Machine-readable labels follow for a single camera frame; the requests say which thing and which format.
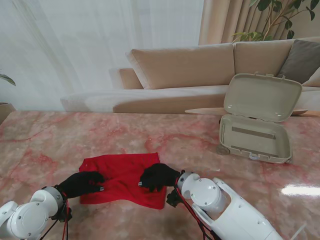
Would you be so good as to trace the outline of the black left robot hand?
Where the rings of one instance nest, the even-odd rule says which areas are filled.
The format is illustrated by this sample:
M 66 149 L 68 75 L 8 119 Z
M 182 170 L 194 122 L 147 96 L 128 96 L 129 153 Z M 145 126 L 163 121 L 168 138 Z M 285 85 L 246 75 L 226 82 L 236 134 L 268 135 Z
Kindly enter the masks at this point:
M 57 185 L 57 189 L 68 199 L 101 192 L 105 178 L 97 171 L 77 172 Z

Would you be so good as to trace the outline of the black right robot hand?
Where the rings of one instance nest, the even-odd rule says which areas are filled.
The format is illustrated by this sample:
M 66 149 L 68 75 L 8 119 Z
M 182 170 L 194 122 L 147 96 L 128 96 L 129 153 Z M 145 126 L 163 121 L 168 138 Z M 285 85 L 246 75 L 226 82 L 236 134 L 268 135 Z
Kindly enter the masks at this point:
M 174 187 L 181 173 L 164 163 L 155 163 L 144 169 L 138 186 L 149 192 L 161 191 L 163 187 Z

